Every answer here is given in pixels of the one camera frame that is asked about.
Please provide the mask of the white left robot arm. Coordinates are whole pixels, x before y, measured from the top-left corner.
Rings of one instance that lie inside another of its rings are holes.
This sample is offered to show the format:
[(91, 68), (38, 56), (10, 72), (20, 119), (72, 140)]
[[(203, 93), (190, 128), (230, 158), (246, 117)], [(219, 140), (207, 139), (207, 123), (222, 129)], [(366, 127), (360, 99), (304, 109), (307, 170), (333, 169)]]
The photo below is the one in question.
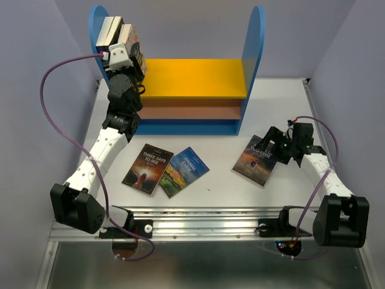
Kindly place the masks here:
[(106, 118), (93, 147), (73, 175), (50, 191), (56, 221), (89, 234), (112, 225), (106, 213), (109, 206), (103, 207), (96, 195), (105, 188), (103, 179), (112, 163), (136, 133), (143, 108), (145, 88), (133, 69), (113, 72), (108, 87)]

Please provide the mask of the Little Women book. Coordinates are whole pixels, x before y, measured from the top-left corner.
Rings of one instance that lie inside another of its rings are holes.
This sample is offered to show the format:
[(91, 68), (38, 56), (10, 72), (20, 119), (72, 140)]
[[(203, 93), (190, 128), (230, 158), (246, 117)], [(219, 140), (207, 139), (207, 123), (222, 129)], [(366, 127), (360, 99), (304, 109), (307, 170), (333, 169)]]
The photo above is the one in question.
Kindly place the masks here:
[(146, 59), (143, 54), (142, 47), (140, 45), (139, 34), (133, 24), (123, 24), (118, 37), (118, 42), (123, 43), (126, 46), (126, 50), (129, 54), (129, 58), (134, 63), (139, 74), (139, 82), (142, 83), (147, 74)]

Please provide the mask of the Jane Eyre book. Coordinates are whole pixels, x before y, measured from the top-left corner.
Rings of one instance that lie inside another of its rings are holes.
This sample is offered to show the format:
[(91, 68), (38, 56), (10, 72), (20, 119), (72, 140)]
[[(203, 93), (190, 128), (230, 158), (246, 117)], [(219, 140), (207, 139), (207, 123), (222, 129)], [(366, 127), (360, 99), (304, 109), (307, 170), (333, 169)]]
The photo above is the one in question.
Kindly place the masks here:
[(103, 24), (97, 38), (96, 50), (97, 53), (106, 52), (109, 45), (114, 39), (114, 34), (116, 30), (116, 23), (119, 23), (119, 16), (108, 16), (103, 20)]

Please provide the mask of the A Tale of Two Cities book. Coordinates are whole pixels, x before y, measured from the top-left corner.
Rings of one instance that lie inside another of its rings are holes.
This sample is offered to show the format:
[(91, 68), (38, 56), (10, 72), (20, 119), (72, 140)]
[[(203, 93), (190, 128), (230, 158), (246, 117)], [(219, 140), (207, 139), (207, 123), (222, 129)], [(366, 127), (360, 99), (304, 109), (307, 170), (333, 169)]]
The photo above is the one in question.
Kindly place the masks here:
[(264, 150), (257, 148), (261, 140), (257, 135), (252, 136), (232, 171), (264, 187), (277, 161), (271, 153), (272, 144)]

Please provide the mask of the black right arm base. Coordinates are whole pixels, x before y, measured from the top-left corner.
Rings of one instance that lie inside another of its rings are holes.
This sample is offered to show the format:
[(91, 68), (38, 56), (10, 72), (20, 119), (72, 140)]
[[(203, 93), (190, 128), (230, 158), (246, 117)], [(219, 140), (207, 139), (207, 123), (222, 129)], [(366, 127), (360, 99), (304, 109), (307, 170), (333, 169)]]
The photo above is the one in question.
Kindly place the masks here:
[(283, 238), (276, 241), (277, 250), (288, 256), (297, 257), (302, 251), (302, 243), (295, 235), (295, 228), (280, 219), (259, 219), (255, 232), (262, 238)]

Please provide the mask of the Nineteen Eighty-Four book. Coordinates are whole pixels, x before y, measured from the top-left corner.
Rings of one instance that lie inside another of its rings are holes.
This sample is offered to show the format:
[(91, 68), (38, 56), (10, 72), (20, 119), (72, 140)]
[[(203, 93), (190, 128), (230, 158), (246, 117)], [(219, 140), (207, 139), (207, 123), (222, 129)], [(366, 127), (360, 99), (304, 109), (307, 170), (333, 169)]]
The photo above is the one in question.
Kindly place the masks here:
[(105, 18), (104, 22), (107, 24), (107, 34), (103, 45), (108, 47), (117, 43), (124, 21), (121, 16), (109, 16)]

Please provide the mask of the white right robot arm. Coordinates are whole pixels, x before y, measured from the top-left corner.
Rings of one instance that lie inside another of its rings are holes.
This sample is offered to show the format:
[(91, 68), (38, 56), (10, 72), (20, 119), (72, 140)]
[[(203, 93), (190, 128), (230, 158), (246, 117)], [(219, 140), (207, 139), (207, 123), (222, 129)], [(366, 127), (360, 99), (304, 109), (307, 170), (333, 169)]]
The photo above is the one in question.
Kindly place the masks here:
[(339, 179), (328, 162), (325, 150), (315, 145), (311, 123), (288, 123), (292, 134), (270, 127), (259, 149), (271, 148), (273, 157), (287, 164), (294, 160), (315, 187), (312, 196), (319, 196), (316, 211), (305, 207), (285, 206), (276, 219), (259, 219), (261, 237), (312, 236), (320, 246), (360, 248), (366, 240), (369, 202), (355, 196)]

